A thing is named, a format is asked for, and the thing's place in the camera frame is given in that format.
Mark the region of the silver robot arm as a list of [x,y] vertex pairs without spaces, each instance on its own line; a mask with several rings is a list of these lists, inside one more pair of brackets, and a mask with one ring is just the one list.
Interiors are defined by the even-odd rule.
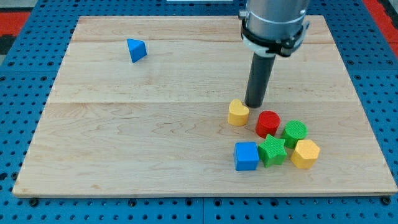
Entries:
[[241,38],[260,57],[291,56],[302,44],[309,0],[247,0],[239,11]]

